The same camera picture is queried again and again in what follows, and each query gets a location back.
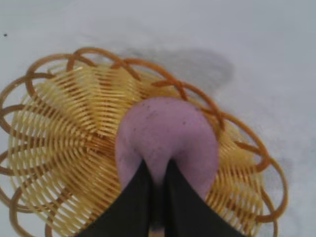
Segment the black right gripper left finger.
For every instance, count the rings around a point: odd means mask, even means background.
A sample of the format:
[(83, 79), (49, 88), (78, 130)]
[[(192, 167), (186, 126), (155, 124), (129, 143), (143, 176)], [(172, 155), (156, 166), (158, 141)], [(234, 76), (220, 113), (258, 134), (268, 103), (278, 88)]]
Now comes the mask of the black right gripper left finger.
[(80, 237), (147, 237), (152, 180), (144, 161), (111, 206)]

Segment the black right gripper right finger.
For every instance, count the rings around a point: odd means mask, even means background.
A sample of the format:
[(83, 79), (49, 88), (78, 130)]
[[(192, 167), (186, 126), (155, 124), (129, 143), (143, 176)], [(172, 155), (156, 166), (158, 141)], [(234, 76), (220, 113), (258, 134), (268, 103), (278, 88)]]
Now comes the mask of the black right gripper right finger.
[(193, 190), (174, 161), (164, 179), (166, 237), (242, 237)]

